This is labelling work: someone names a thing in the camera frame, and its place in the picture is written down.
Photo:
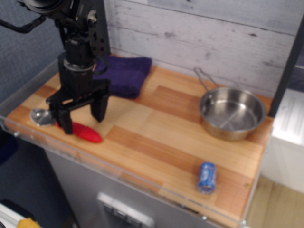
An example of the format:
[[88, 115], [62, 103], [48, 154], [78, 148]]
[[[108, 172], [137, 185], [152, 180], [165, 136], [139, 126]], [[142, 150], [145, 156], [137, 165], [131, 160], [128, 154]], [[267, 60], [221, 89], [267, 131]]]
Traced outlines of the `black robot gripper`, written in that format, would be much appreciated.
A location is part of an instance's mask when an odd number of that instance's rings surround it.
[[70, 112], [90, 105], [91, 115], [102, 122], [110, 95], [110, 80], [94, 80], [92, 68], [73, 71], [59, 66], [60, 89], [47, 99], [51, 115], [66, 134], [73, 134]]

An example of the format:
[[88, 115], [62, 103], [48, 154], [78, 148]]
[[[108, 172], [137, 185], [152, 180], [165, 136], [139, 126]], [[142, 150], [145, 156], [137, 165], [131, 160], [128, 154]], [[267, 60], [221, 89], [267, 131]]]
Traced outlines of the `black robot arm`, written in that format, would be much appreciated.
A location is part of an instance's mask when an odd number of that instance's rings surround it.
[[50, 18], [58, 28], [64, 53], [58, 56], [60, 89], [47, 99], [51, 116], [66, 134], [73, 133], [71, 111], [89, 105], [91, 115], [103, 121], [110, 80], [94, 80], [96, 60], [107, 52], [98, 30], [98, 11], [91, 0], [21, 0], [28, 10]]

